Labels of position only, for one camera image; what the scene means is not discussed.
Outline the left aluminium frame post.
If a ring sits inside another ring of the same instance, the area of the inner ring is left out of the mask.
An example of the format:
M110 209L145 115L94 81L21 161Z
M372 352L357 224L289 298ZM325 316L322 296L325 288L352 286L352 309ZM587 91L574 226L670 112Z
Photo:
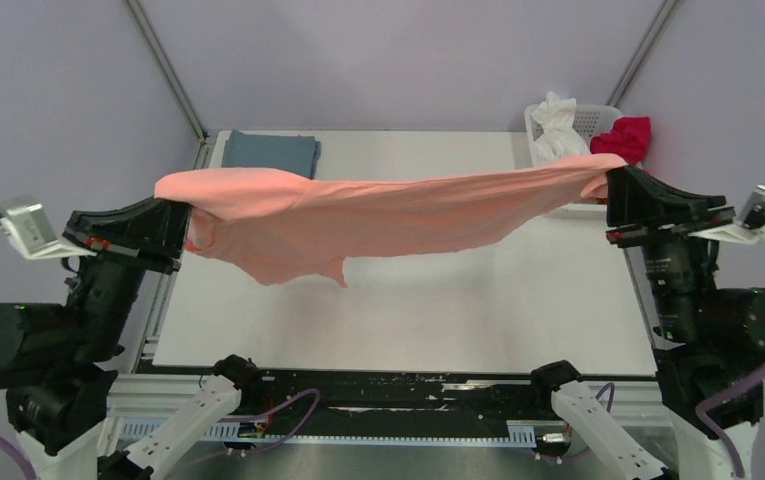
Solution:
M136 30L144 41L151 58L156 64L162 79L167 85L190 130L197 138L198 143L204 144L208 138L207 129L183 86L143 2L139 0L123 0L122 4L129 12Z

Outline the folded blue-grey t shirt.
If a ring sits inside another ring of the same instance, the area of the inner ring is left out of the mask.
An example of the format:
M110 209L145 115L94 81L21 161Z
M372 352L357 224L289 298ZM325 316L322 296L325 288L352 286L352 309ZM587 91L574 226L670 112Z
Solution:
M313 136L232 131L224 146L221 166L278 169L314 179L321 150L321 143Z

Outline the pink t shirt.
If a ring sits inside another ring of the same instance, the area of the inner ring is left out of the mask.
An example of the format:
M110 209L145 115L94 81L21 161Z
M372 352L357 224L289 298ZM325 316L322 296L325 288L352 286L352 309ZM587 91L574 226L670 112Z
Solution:
M160 179L157 199L191 207L186 248L271 286L306 275L346 282L349 258L455 253L495 244L532 218L604 197L615 154L593 154L595 188L549 167L420 181L311 180L270 168Z

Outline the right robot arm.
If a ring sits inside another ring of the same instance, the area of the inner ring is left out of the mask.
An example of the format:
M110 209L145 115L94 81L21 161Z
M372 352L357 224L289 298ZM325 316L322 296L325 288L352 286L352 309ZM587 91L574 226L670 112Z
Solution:
M607 175L607 240L637 248L657 316L655 378L677 441L669 468L645 450L567 361L534 370L529 403L558 416L619 479L746 479L763 415L765 288L716 285L722 243L765 243L765 185L741 210L632 167Z

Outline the aluminium front rail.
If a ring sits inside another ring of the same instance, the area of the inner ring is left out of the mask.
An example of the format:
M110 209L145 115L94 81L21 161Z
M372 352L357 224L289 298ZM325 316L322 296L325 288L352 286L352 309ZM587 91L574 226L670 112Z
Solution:
M610 381L616 386L611 415L621 425L671 426L653 379ZM200 373L124 374L112 387L108 404L120 416L160 416L180 407L204 384L205 376ZM262 389L277 400L306 388L318 389L326 406L358 410L450 409L461 399L492 407L512 406L534 396L525 375L269 370L263 378Z

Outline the crumpled white t shirt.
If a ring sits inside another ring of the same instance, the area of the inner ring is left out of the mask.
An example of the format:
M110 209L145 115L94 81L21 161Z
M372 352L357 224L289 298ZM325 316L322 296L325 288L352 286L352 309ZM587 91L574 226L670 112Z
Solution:
M535 166L590 153L586 141L573 128L576 112L575 98L562 99L549 91L529 114L530 126L539 126L542 131L538 137L532 134L531 158Z

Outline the right aluminium frame post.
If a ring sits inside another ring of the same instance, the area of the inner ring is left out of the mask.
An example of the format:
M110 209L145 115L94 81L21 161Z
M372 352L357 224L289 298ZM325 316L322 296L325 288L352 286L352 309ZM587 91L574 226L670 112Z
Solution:
M652 56L659 39L681 4L682 1L680 0L663 0L659 2L655 14L607 99L606 104L608 106L621 108L635 82L641 75L646 62Z

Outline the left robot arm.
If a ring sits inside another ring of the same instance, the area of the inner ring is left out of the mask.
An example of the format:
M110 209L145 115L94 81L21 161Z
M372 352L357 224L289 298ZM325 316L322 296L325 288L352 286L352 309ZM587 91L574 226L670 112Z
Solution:
M0 390L40 479L162 479L215 423L255 412L257 368L231 355L201 389L146 438L101 455L98 437L117 378L102 363L120 337L148 272L180 266L190 208L147 198L111 211L72 213L56 234L29 196L0 203L0 229L27 259L76 258L64 304L0 303Z

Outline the white plastic basket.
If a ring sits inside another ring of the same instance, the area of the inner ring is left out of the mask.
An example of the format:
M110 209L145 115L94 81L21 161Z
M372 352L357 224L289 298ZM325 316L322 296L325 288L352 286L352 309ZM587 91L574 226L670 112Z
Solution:
M528 116L541 102L527 106L524 111L525 133L531 166L534 168L557 168L564 173L572 173L574 176L581 178L582 189L585 192L592 191L596 183L596 179L593 177L593 174L596 172L594 168L596 159L591 151L588 155L565 157L546 165L535 166L533 164L530 147L532 134L538 137L542 131L539 126L530 126ZM591 139L601 133L610 131L613 123L621 117L624 117L624 115L618 108L607 105L579 104L577 102L577 112L573 128L583 137L590 149Z

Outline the crumpled red t shirt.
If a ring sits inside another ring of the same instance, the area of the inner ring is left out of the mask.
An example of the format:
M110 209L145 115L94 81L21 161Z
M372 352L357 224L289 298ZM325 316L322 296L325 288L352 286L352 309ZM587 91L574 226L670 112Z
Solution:
M640 165L646 159L652 141L649 117L621 117L608 132L591 139L593 154L615 154L627 164Z

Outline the aluminium frame post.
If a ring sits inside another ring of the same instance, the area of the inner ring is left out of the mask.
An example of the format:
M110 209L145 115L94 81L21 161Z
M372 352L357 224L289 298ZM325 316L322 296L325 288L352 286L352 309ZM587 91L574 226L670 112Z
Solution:
M162 79L167 85L190 130L197 138L198 143L204 144L208 138L207 129L183 86L143 2L139 0L123 0L122 4L129 12L136 30L144 41L151 58L156 64Z
M635 82L641 75L646 62L652 56L659 39L681 4L682 1L680 0L663 0L659 2L655 14L607 99L606 104L608 106L621 108Z

